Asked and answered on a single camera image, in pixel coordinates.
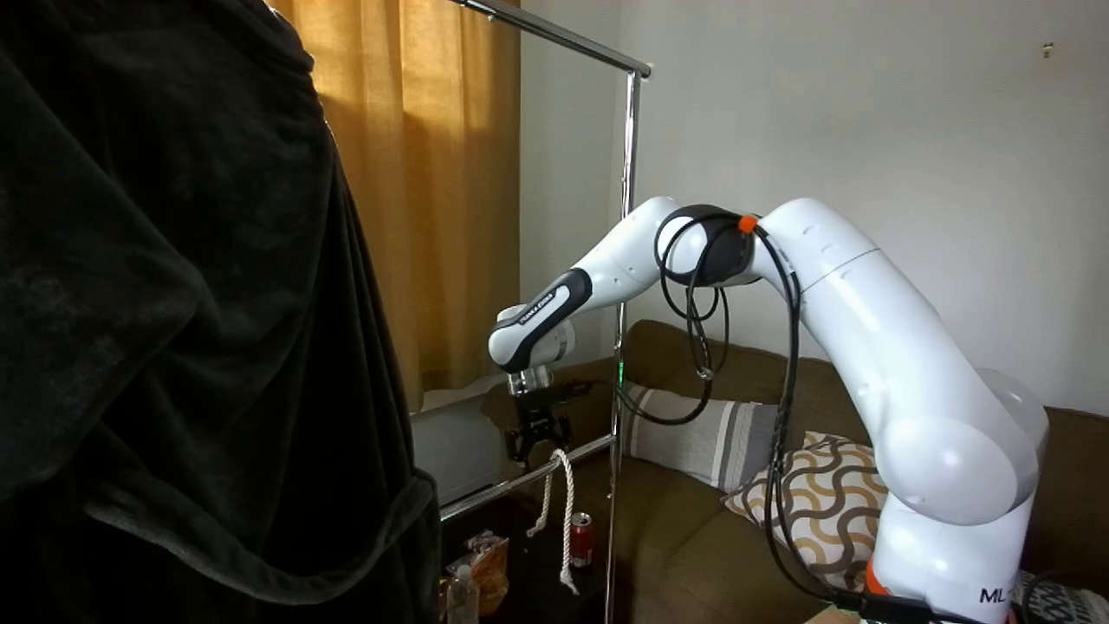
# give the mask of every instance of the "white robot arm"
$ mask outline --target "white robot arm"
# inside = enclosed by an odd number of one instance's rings
[[[721,207],[653,196],[564,277],[502,314],[489,355],[529,367],[534,343],[584,308],[640,294],[661,274],[687,283],[769,282],[787,259],[802,320],[829,349],[873,439],[892,497],[873,580],[937,613],[1002,624],[1015,580],[1048,415],[1002,375],[981,375],[933,304],[832,207],[802,196],[751,226]]]

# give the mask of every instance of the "bottle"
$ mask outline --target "bottle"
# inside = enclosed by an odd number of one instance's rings
[[[479,583],[473,566],[459,566],[446,585],[446,624],[479,624]]]
[[[589,512],[574,512],[571,518],[571,530],[568,530],[568,566],[571,567],[589,567],[594,566],[594,552],[598,552],[598,527]]]

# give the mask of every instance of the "orange curtain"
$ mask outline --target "orange curtain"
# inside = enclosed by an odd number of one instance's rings
[[[275,0],[317,60],[408,405],[489,375],[520,283],[518,30],[455,0]]]

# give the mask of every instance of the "black fabric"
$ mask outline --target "black fabric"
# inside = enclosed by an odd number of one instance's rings
[[[434,619],[438,566],[295,30],[3,0],[0,617]]]

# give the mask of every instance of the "patterned cushion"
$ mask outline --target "patterned cushion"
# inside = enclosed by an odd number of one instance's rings
[[[1030,571],[1015,580],[1015,604],[1022,606],[1025,619],[1041,624],[1109,624],[1106,596]]]
[[[809,567],[829,585],[855,585],[889,497],[869,448],[809,429],[802,449],[787,455],[781,493],[787,530]],[[763,523],[763,502],[766,471],[726,499],[729,511],[751,523]]]
[[[696,410],[696,398],[626,386],[623,449],[653,464],[687,471],[689,479],[734,493],[751,481],[769,462],[775,405],[711,398],[693,422],[661,425],[646,411],[676,420]]]

